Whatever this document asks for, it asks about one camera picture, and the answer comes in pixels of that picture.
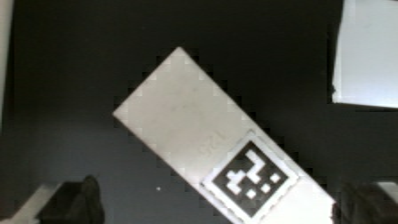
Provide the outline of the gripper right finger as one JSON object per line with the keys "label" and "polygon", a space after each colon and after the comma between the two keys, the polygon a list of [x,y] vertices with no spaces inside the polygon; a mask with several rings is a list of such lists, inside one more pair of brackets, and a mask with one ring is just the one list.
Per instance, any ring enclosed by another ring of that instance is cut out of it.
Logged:
{"label": "gripper right finger", "polygon": [[333,206],[333,224],[398,224],[398,183],[347,183]]}

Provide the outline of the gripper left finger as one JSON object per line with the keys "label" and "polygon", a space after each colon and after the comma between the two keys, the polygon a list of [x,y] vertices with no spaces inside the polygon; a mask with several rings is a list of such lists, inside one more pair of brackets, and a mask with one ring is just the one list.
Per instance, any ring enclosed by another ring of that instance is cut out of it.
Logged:
{"label": "gripper left finger", "polygon": [[43,184],[8,224],[106,224],[95,176],[90,175],[81,182]]}

